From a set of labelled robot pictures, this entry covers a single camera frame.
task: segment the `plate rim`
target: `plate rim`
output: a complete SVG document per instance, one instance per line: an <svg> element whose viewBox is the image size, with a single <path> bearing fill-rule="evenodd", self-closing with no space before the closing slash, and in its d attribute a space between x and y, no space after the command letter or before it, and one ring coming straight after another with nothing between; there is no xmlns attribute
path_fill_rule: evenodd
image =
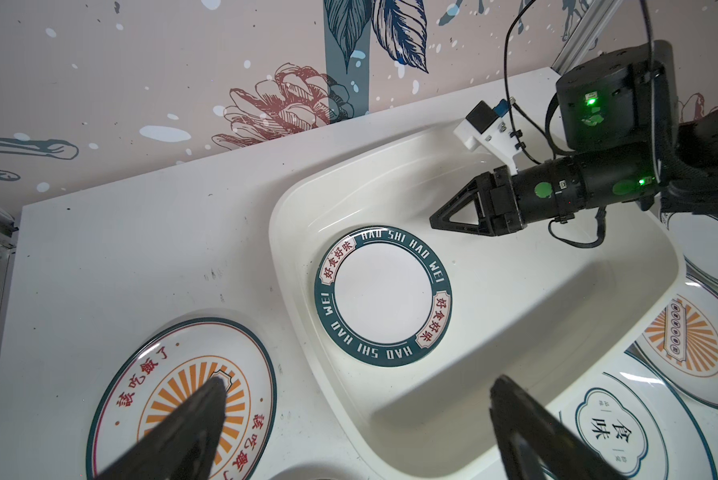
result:
<svg viewBox="0 0 718 480"><path fill-rule="evenodd" d="M661 222L666 226L666 230L668 230L669 232L671 231L671 228L669 227L671 217L674 216L674 214L680 213L683 212L670 212L668 214L662 214ZM718 215L704 214L703 216L708 216L712 220L716 220L718 222ZM687 262L687 264L693 269L693 271L695 271L698 276L702 277L707 283L711 283L714 286L718 286L718 278L715 278L711 274L708 274L703 271L703 269L699 268L698 265L694 264L689 258L687 258L687 255L685 255L684 252L682 252L682 256L684 257L685 262Z"/></svg>
<svg viewBox="0 0 718 480"><path fill-rule="evenodd" d="M127 370L127 367L130 365L130 363L135 360L138 357L139 353L142 353L145 348L153 343L153 341L161 338L162 336L165 336L175 330L184 328L186 326L191 326L194 324L200 324L200 323L224 323L225 325L232 326L234 328L237 328L241 330L243 333L245 333L247 336L249 336L252 341L257 345L257 347L260 349L260 351L263 353L263 357L265 358L266 364L268 366L268 372L271 375L271 421L268 423L268 431L266 432L266 436L263 439L263 442L261 443L261 452L258 455L258 457L255 459L255 464L253 464L248 473L247 477L249 478L253 473L255 473L255 469L258 467L258 463L260 462L260 459L262 458L263 454L265 453L266 446L268 446L268 439L271 437L271 432L274 429L274 421L276 419L276 402L277 402L277 386L276 386L276 374L274 371L274 364L271 361L271 357L268 355L268 351L266 350L265 346L263 345L263 342L258 338L257 335L255 335L249 328L247 328L244 325L241 325L239 322L235 322L230 319L220 318L217 316L202 316L194 319L189 320L183 320L182 322L175 323L172 326L169 326L163 330L160 330L153 336L151 336L148 340L143 342L143 344L138 347L136 351L122 364L121 367L117 370L115 373L113 379L111 382L108 383L108 386L105 387L105 391L100 398L100 401L98 402L98 407L95 409L95 415L92 418L92 424L89 427L89 434L87 435L87 448L85 449L85 469L87 473L87 479L93 480L95 477L92 474L92 449L95 444L95 431L98 427L98 422L100 421L100 417L102 414L102 410L105 404L106 398L111 394L111 391L114 389L116 384L118 383L119 377L124 373L124 371Z"/></svg>
<svg viewBox="0 0 718 480"><path fill-rule="evenodd" d="M321 266L325 263L327 257L330 255L330 252L332 252L333 247L335 247L335 245L338 245L338 244L341 242L341 240L343 240L343 239L344 239L345 237L347 237L347 236L354 236L355 234L358 234L358 233L360 233L360 232L362 232L362 231L365 231L365 230L373 230L373 229L385 229L385 230L390 230L390 231L394 231L394 232L401 232L401 233L403 233L403 234L406 234L406 235L409 235L409 236L413 237L415 240L417 240L418 244L422 244L422 245L424 246L424 248L426 248L427 251L429 251L429 252L431 253L431 255L433 255L433 257L436 259L436 261L438 261L438 263L439 263L439 265L440 265L440 269L441 269L441 271L443 272L443 278L445 279L445 285L446 285L446 287L445 287L444 289L446 290L447 294L450 296L450 310L447 312L447 322L444 324L444 328L442 329L442 332L441 332L441 334L439 335L439 337L436 339L436 341L434 341L427 349L425 349L425 351L421 348L421 351L419 352L419 356L413 358L411 361L409 361L409 362L404 362L404 363L399 363L399 364L396 364L396 365L381 365L381 364L371 363L371 362L369 362L369 361L363 360L362 358L360 358L360 357L358 357L358 356L355 356L355 355L354 355L354 352L353 352L352 350L346 349L346 348L344 347L344 345L342 344L342 342L338 342L338 341L335 340L335 338L333 338L331 332L330 332L329 329L327 328L327 325L329 325L329 323L326 322L325 318L322 316L322 313L321 313L321 311L319 310L319 308L318 308L319 306L318 306L318 304L317 304L317 294L318 294L318 292L317 292L317 285L318 285L319 282L320 282ZM396 246L397 248L401 248L402 250L404 250L404 251L407 252L408 254L410 253L410 252L408 251L408 249L404 248L403 246L401 246L401 245L399 245L399 244L395 244L395 243L393 243L393 242L385 242L385 241L384 241L383 243ZM413 257L415 260L417 260L417 261L421 264L421 266L423 267L423 269L426 271L426 274L427 274L427 275L430 275L430 272L428 271L427 266L425 265L425 263L423 263L423 262L422 262L419 258L417 258L415 255L412 255L412 257ZM437 291L434 289L434 286L433 286L433 285L431 286L431 292L432 292L434 295L437 294ZM439 255L437 255L437 253L433 250L433 248L432 248L427 242L425 242L420 236L415 235L415 234L413 234L412 232L409 232L409 231L407 231L407 230L405 230L405 229L396 228L395 226L385 225L385 224L372 224L372 225L365 225L365 226L355 226L355 227L353 227L353 228L350 228L350 229L349 229L348 231L346 231L344 234L341 234L338 238L335 239L335 241L333 241L333 242L330 244L330 246L326 249L325 254L322 256L321 260L320 260L319 263L317 264L317 270L316 270L316 272L315 272L315 279L314 279L313 301L314 301L314 306L315 306L316 311L317 311L317 318L319 319L319 323L321 324L322 328L325 330L325 333L326 333L327 336L330 338L330 340L331 340L336 346L338 346L344 353L348 354L348 355L349 355L351 358L353 358L354 360L357 360L357 361L360 362L360 363L364 363L364 365L376 366L376 367L380 367L380 368L396 368L396 367L401 367L401 366L407 366L407 365L411 365L412 363L415 363L415 362L417 362L417 361L419 361L419 360L422 360L423 358L425 358L426 356L428 356L434 349L437 348L437 346L439 346L439 344L441 343L442 339L444 338L445 333L447 333L447 329L449 329L449 327L450 327L450 322L451 322L451 320L452 320L452 312L453 312L453 307L452 307L452 305L453 305L452 283L450 282L450 275L447 273L447 269L444 267L444 263L442 262L442 260L441 260L441 258L439 257ZM343 317L340 315L340 311L339 311L339 309L337 308L337 304L336 304L336 303L334 304L334 307L335 307L335 311L336 311L337 314L338 314L338 318L341 319L341 320L343 320ZM433 301L432 301L431 309L430 309L430 311L429 311L429 315L431 315L431 311L433 311ZM349 327L349 325L345 322L345 320L343 320L343 323L344 323L345 329L346 329L348 332L350 332L351 334L353 334L354 337L357 338L357 340L360 340L360 341L362 341L362 342L364 342L364 343L366 343L366 344L370 344L371 346L389 346L389 347L390 347L390 346L400 346L400 345L402 345L402 344L404 344L404 343L406 343L406 342L409 342L411 338L414 338L414 337L417 336L417 334L420 332L420 330L419 330L418 332L415 333L414 336L408 337L407 339L404 339L404 340L402 340L401 342L396 342L396 343L379 343L379 342L374 342L374 341L372 341L372 340L365 339L363 336L356 334L356 332L354 332L353 329ZM421 326L421 328L425 327L426 323L427 323L427 321L426 321L426 322L423 322L423 325Z"/></svg>
<svg viewBox="0 0 718 480"><path fill-rule="evenodd" d="M713 288L711 288L708 283L706 283L706 282L703 281L703 280L699 280L698 278L695 278L693 275L691 275L691 274L689 274L689 273L686 274L685 277L691 279L693 282L698 283L704 290L706 290L707 292L711 293L711 295L718 300L718 292L717 292L716 290L714 290ZM671 384L672 387L674 387L674 388L676 388L676 389L679 389L682 393L684 393L684 394L687 395L688 397L692 398L693 400L696 400L697 402L700 402L700 403L702 403L703 405L705 405L705 406L707 406L707 407L711 407L711 408L714 408L714 409L718 410L718 405L717 405L717 404L711 403L711 402L709 402L708 400L705 400L705 399L703 399L703 398L698 397L697 395L695 395L695 394L693 394L693 393L688 392L688 391L687 391L686 389L684 389L680 384L678 384L678 383L675 382L674 380L671 380L667 375L665 375L665 374L663 373L663 371L662 371L657 365L655 365L655 363L653 363L653 361L647 356L647 354L645 353L645 351L642 349L642 347L641 347L640 344L639 344L639 337L637 337L636 340L634 340L634 343L633 343L633 344L634 344L634 346L636 347L636 349L640 352L640 354L644 357L644 359L651 365L651 368L650 368L650 369L651 369L651 370L656 370L656 373L658 374L658 376L660 376L660 378L661 378L662 380L664 380L664 382L665 382L667 385L668 385L668 384Z"/></svg>

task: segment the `wall mural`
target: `wall mural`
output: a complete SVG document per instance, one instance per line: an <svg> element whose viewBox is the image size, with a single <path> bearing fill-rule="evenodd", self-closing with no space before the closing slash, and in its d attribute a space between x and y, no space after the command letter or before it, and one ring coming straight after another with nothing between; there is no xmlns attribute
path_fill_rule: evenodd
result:
<svg viewBox="0 0 718 480"><path fill-rule="evenodd" d="M232 150L354 117L345 86L312 67L283 64L255 93L231 89L234 103L224 110L231 132L212 141Z"/></svg>
<svg viewBox="0 0 718 480"><path fill-rule="evenodd" d="M12 214L498 80L527 0L42 1L0 8L0 206ZM530 9L511 73L546 66L556 28L569 36L592 1ZM427 9L441 13L433 30Z"/></svg>
<svg viewBox="0 0 718 480"><path fill-rule="evenodd" d="M364 26L372 20L375 38L392 60L428 72L423 0L325 0L325 12L346 70Z"/></svg>

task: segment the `white sink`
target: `white sink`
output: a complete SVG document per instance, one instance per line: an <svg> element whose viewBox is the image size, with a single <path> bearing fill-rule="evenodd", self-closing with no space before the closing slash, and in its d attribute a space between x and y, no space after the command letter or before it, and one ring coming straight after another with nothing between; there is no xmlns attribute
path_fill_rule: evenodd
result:
<svg viewBox="0 0 718 480"><path fill-rule="evenodd" d="M432 230L439 206L500 165L451 131L426 130L323 170L290 188L271 216L277 277L306 358L346 434L385 478L470 478L496 462L489 388L499 374L557 411L644 330L685 274L660 223L634 204L608 207L606 240L590 250L554 240L546 222L501 237ZM593 216L556 233L592 241ZM342 351L313 300L329 245L376 224L431 246L453 291L439 346L395 368Z"/></svg>

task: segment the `plate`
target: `plate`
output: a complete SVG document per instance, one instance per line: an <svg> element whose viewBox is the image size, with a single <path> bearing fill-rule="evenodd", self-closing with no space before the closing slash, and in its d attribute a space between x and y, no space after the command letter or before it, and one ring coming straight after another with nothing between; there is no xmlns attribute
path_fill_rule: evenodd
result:
<svg viewBox="0 0 718 480"><path fill-rule="evenodd" d="M393 226L365 226L335 241L314 285L327 334L355 359L402 366L433 350L452 312L452 289L439 257Z"/></svg>
<svg viewBox="0 0 718 480"><path fill-rule="evenodd" d="M718 285L718 216L663 214L662 220L681 245L687 263Z"/></svg>
<svg viewBox="0 0 718 480"><path fill-rule="evenodd" d="M681 390L718 408L718 293L708 285L688 275L636 345Z"/></svg>
<svg viewBox="0 0 718 480"><path fill-rule="evenodd" d="M717 478L690 410L670 385L628 352L559 418L626 478Z"/></svg>
<svg viewBox="0 0 718 480"><path fill-rule="evenodd" d="M265 450L276 379L265 348L244 326L220 318L180 322L147 341L108 385L87 441L94 478L211 377L226 386L225 424L210 478L247 478Z"/></svg>

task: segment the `blue leaf illustration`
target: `blue leaf illustration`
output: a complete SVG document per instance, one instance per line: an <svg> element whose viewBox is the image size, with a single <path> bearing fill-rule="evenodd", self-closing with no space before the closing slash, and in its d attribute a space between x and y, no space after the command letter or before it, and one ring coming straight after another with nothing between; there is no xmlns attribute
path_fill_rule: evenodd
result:
<svg viewBox="0 0 718 480"><path fill-rule="evenodd" d="M371 0L325 0L325 11L327 26L343 52L347 71L348 59L364 30L364 25L370 21Z"/></svg>
<svg viewBox="0 0 718 480"><path fill-rule="evenodd" d="M373 0L372 27L393 60L428 73L423 0Z"/></svg>

